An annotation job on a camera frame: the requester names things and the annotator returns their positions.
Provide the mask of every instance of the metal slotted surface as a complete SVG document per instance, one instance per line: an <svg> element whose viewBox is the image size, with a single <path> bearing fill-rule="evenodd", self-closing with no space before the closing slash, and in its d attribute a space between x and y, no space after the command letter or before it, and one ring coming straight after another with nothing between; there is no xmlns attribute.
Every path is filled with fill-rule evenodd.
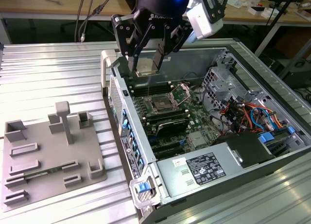
<svg viewBox="0 0 311 224"><path fill-rule="evenodd" d="M55 102L68 101L71 114L88 110L93 115L108 178L6 213L0 211L0 223L138 223L101 95L100 53L107 45L115 47L110 43L5 46L0 70L0 136L5 121L46 121L55 112ZM0 139L1 166L2 150Z"/></svg>
<svg viewBox="0 0 311 224"><path fill-rule="evenodd" d="M247 62L254 62L253 54L232 39L211 39L197 44L231 45ZM68 100L73 114L88 110L94 116L108 179L6 213L0 212L0 223L138 223L100 96L100 51L116 48L115 42L5 46L0 65L0 137L3 136L4 121L22 119L30 124L47 120L42 118L54 112L54 102ZM293 108L307 112L302 116L311 122L309 107L295 93L280 82L279 86L259 60L253 66ZM251 89L259 88L245 70L237 68L237 74ZM2 150L3 139L0 139L1 159ZM270 176L161 223L311 223L310 187L311 154L308 154Z"/></svg>

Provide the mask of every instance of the blue latch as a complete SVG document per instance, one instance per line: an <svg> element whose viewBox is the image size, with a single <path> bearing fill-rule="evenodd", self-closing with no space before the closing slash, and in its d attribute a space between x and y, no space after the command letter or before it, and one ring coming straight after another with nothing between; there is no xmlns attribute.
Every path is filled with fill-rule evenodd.
<svg viewBox="0 0 311 224"><path fill-rule="evenodd" d="M139 160L139 165L143 166L144 165L144 161L142 159Z"/></svg>
<svg viewBox="0 0 311 224"><path fill-rule="evenodd" d="M267 141L270 141L270 140L273 140L274 139L274 136L271 134L271 133L263 133L260 135L259 137L259 140L262 142L262 143L266 143Z"/></svg>
<svg viewBox="0 0 311 224"><path fill-rule="evenodd" d="M293 134L295 132L294 128L291 126L289 126L287 130L290 132L290 134Z"/></svg>
<svg viewBox="0 0 311 224"><path fill-rule="evenodd" d="M139 150L136 150L136 154L137 154L137 156L136 156L136 157L139 157L139 156L140 156L140 152L139 152Z"/></svg>
<svg viewBox="0 0 311 224"><path fill-rule="evenodd" d="M137 143L136 141L133 141L133 150L137 149Z"/></svg>
<svg viewBox="0 0 311 224"><path fill-rule="evenodd" d="M145 182L139 185L138 193L143 193L145 191L150 191L150 190L151 190L150 184L148 182Z"/></svg>
<svg viewBox="0 0 311 224"><path fill-rule="evenodd" d="M128 123L128 120L125 119L124 122L123 122L123 124L122 124L122 127L123 127L123 128L127 128L127 123Z"/></svg>

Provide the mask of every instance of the table leg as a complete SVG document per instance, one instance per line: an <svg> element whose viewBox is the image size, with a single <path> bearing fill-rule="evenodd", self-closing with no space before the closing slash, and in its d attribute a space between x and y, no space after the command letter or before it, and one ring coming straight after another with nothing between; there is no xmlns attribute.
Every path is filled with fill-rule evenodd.
<svg viewBox="0 0 311 224"><path fill-rule="evenodd" d="M0 13L0 44L11 44L10 36Z"/></svg>
<svg viewBox="0 0 311 224"><path fill-rule="evenodd" d="M276 34L277 30L280 28L279 25L275 25L274 27L272 27L271 31L267 34L267 36L264 38L264 40L262 41L262 43L259 45L259 47L257 48L257 50L255 51L255 55L256 56L260 56L260 54L262 53L262 51L266 48L266 46L268 45L268 43L270 42L270 40L272 39L272 37Z"/></svg>

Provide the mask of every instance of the power supply label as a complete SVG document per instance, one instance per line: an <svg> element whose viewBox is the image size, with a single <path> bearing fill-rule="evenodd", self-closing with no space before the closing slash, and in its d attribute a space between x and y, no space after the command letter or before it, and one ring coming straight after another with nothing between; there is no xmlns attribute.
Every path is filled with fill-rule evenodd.
<svg viewBox="0 0 311 224"><path fill-rule="evenodd" d="M213 152L194 157L186 162L198 185L203 185L225 176L225 172Z"/></svg>

